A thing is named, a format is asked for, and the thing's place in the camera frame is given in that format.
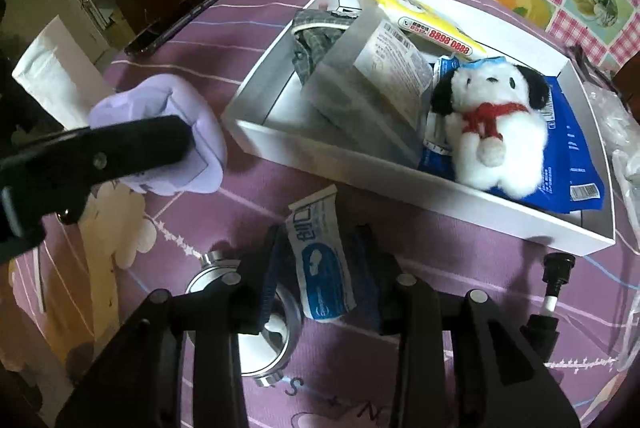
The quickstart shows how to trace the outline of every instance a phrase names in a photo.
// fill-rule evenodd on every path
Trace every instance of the plastic bag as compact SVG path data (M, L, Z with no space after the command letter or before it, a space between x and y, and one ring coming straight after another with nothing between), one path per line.
M433 70L379 9L364 10L318 63L302 95L366 154L415 168Z
M610 90L590 82L584 83L584 90L591 101L605 150L611 156L613 173L622 192L629 223L640 246L640 124ZM638 313L640 290L636 291L626 319L622 350L616 362L619 372L628 369L640 352L640 338L630 347L632 331L637 330L637 327L634 328L634 317Z

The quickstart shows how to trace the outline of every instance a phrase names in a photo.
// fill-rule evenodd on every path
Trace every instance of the purple tablecloth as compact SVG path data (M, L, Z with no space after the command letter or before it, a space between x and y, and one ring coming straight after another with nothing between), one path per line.
M174 72L191 82L220 116L262 52L308 1L222 0L152 58L118 56L105 78L125 89L158 72ZM465 1L559 47L548 35L491 0ZM245 154L228 135L226 141L228 168L220 191L175 198L146 196L146 217L156 228L157 239L148 252L137 255L130 269L116 270L121 321L154 288L183 292L200 267L195 253L212 246L259 246L268 225L286 216L288 204L331 183ZM383 249L436 289L462 295L472 287L482 288L516 324L525 322L542 302L541 260L546 252L542 246L350 186L338 185L338 198L350 220L371 224ZM558 304L561 335L548 364L584 425L596 417L624 378L624 373L617 373L615 362L635 293L632 284L640 281L640 259L627 245L634 237L618 195L615 204L618 242L578 260ZM49 238L54 236L69 246L76 243L78 248L73 228L66 228L62 235L59 224L50 220L47 225ZM62 262L64 248L58 251L51 262L55 260L59 267L49 267L45 259L42 270L50 271L52 279L63 281L68 276L69 296L86 293L86 288L76 290L86 286L82 284L86 276ZM30 263L23 258L18 267L23 272L33 270ZM29 285L16 285L14 292L18 302L26 303L24 299L31 296L34 303ZM90 307L90 303L79 304L78 313L90 318ZM39 312L33 315L43 320ZM380 338L345 322L307 321L285 381L267 389L245 382L249 420L262 428L381 425L392 401L397 354L394 339ZM446 350L444 358L451 363L450 351ZM192 424L192 359L193 347L188 347L182 414L186 428Z

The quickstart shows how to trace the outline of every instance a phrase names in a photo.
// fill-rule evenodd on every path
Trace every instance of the smartphone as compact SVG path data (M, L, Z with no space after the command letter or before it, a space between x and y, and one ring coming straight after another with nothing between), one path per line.
M159 18L136 36L124 47L124 52L129 56L153 54L180 29L217 1L219 0L183 0L171 15Z

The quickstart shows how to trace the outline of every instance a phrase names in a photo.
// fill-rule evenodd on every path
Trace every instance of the blue packaging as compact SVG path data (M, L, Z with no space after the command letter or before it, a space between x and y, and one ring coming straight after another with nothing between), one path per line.
M334 320L356 306L351 273L331 185L291 204L285 225L296 260L302 310L317 322Z
M459 66L457 58L441 58L434 66L434 81L437 82L441 75ZM600 210L605 195L604 184L591 163L587 142L558 80L552 76L545 76L545 79L550 87L550 97L541 111L548 127L544 181L535 193L518 202L562 214ZM425 145L418 169L454 180L453 163L449 147L444 141L442 121L441 116L433 113L428 116ZM492 188L489 193L508 198L498 188Z

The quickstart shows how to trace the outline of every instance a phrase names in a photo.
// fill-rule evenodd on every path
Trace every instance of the white packet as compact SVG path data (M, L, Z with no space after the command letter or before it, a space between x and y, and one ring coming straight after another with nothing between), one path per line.
M295 259L302 309L319 322L339 318L355 306L351 275L335 213L331 185L289 205L286 227Z

